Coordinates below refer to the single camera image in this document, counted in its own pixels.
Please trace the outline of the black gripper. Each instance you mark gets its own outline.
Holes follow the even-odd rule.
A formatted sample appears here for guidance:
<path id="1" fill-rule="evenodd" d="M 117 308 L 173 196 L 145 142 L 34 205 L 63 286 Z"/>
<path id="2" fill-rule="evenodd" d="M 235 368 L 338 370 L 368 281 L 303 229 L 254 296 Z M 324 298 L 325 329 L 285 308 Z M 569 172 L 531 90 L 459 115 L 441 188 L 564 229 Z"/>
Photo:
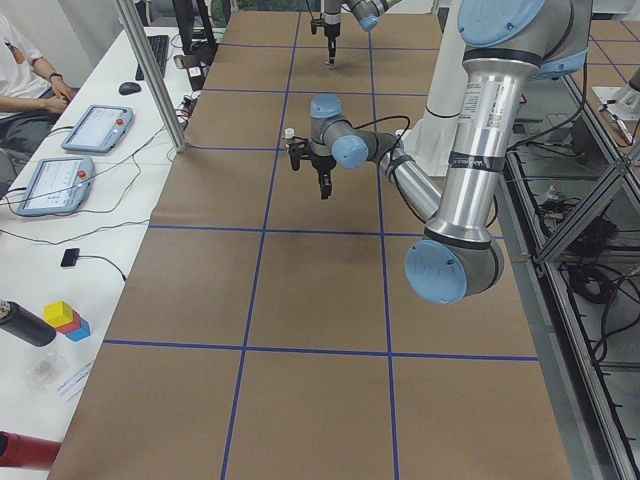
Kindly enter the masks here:
<path id="1" fill-rule="evenodd" d="M 318 172 L 321 199 L 326 200 L 332 194 L 333 184 L 330 172 L 336 167 L 336 161 L 332 156 L 314 156 L 311 164 Z"/>

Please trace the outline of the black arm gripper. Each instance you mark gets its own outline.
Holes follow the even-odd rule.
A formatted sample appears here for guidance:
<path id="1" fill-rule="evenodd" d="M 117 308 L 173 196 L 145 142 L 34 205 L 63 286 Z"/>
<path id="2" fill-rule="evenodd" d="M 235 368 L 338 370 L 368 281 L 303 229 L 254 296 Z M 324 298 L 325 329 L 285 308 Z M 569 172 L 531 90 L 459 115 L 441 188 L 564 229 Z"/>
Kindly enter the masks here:
<path id="1" fill-rule="evenodd" d="M 340 36 L 341 24 L 328 24 L 324 25 L 324 35 L 327 38 L 328 46 L 328 60 L 334 61 L 337 53 L 337 39 Z"/>

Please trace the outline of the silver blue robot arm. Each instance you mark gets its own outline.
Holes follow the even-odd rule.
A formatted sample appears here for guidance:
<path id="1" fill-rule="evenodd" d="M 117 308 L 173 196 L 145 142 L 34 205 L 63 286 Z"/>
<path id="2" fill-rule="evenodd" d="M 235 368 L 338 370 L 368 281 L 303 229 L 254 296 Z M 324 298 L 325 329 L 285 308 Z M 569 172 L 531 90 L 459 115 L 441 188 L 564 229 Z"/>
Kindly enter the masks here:
<path id="1" fill-rule="evenodd" d="M 371 31 L 379 18 L 390 8 L 387 1 L 326 1 L 316 29 L 321 28 L 327 39 L 326 65 L 335 66 L 337 39 L 341 32 L 341 11 L 347 6 L 358 25 Z M 373 158 L 375 136 L 352 126 L 342 114 L 341 100 L 334 94 L 320 94 L 311 102 L 311 139 L 309 150 L 312 166 L 318 172 L 321 198 L 332 193 L 331 170 L 336 165 L 357 168 Z"/>
<path id="2" fill-rule="evenodd" d="M 310 105 L 308 152 L 347 169 L 376 164 L 424 223 L 405 258 L 414 292 L 450 304 L 484 292 L 500 278 L 503 255 L 488 231 L 495 188 L 526 84 L 584 66 L 592 5 L 588 1 L 459 1 L 451 5 L 439 59 L 452 60 L 447 170 L 442 185 L 399 137 L 354 127 L 332 94 Z"/>

